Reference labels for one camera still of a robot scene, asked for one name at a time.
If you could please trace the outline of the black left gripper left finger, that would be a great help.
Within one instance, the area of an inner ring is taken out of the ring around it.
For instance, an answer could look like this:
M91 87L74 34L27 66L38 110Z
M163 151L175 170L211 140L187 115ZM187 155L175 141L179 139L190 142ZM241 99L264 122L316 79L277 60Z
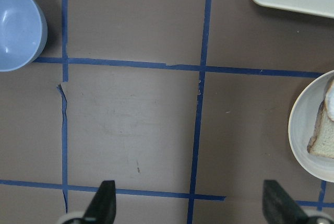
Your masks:
M103 181L86 209L85 223L114 223L116 217L115 181Z

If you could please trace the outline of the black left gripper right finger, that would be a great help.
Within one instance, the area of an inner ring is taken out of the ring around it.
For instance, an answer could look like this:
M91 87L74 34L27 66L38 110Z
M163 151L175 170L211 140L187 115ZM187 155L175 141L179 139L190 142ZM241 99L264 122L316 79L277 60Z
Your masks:
M263 182L263 216L267 223L307 223L308 216L276 180Z

